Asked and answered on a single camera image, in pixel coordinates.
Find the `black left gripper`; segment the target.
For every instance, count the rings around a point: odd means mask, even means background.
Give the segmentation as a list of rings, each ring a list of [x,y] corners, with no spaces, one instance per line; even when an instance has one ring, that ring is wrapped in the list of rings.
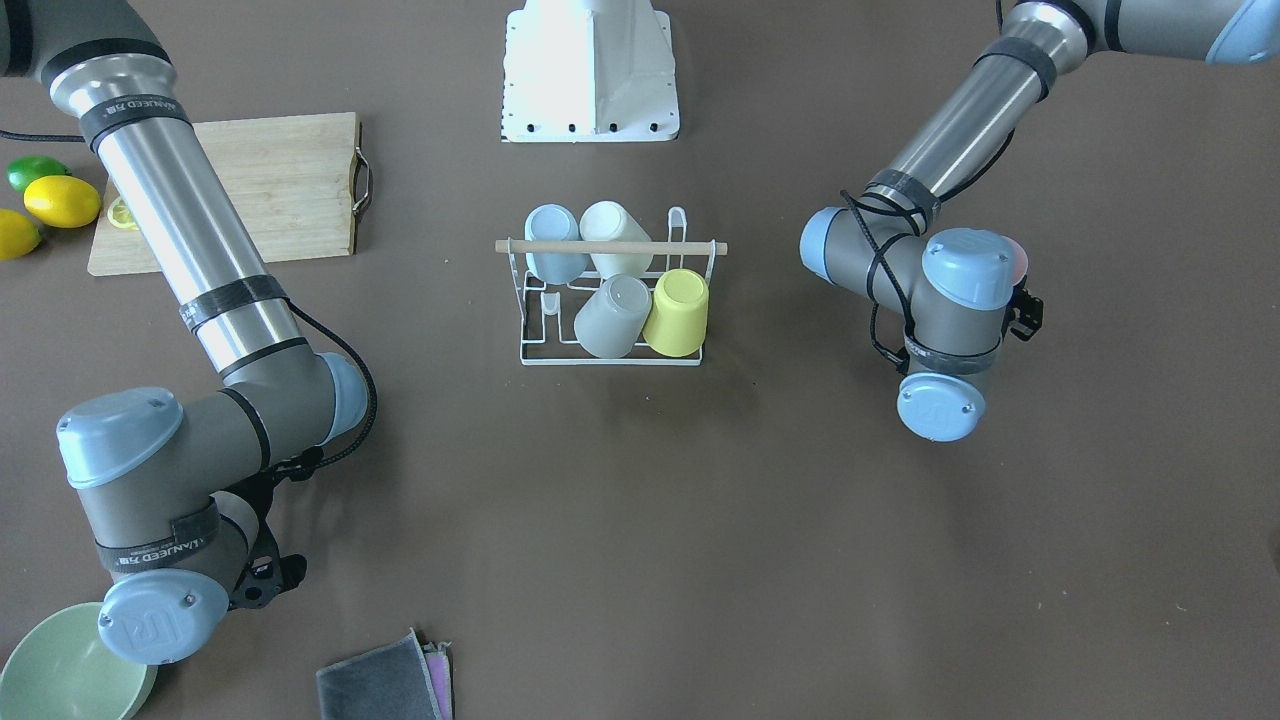
[[[1024,284],[1016,284],[1007,305],[1007,332],[1012,337],[1028,342],[1043,327],[1044,302],[1027,291]]]

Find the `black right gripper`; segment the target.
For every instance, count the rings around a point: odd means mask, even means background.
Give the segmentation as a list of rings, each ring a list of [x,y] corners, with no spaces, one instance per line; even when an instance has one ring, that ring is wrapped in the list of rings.
[[[275,488],[284,479],[276,471],[262,471],[230,487],[230,492],[247,501],[256,516],[256,539],[236,588],[229,596],[229,609],[265,609],[275,597],[298,587],[307,573],[307,560],[300,553],[280,556],[276,539],[268,524]]]

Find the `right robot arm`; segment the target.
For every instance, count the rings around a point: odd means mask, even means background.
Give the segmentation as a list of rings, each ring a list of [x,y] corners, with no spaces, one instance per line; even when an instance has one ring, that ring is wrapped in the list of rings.
[[[3,73],[31,77],[78,120],[157,260],[183,323],[221,378],[183,404],[164,388],[67,411],[56,438],[111,588],[104,644],[136,664],[205,646],[233,609],[297,587],[301,556],[268,527],[275,487],[366,436],[378,393],[347,343],[317,354],[306,315],[265,268],[177,100],[177,73],[125,1],[5,1]]]

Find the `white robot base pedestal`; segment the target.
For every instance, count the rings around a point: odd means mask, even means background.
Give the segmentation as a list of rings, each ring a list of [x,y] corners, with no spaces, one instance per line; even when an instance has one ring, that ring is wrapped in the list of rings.
[[[649,1],[527,1],[506,18],[500,140],[678,137],[669,15]]]

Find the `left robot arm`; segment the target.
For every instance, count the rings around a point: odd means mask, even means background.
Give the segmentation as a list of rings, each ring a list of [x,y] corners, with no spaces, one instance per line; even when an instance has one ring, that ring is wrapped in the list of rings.
[[[1248,65],[1277,55],[1275,1],[1019,1],[998,37],[913,141],[859,195],[819,210],[799,255],[823,281],[904,319],[896,407],[922,438],[969,436],[1007,334],[1030,338],[1042,302],[1009,237],[932,232],[945,202],[988,169],[1018,122],[1096,53]]]

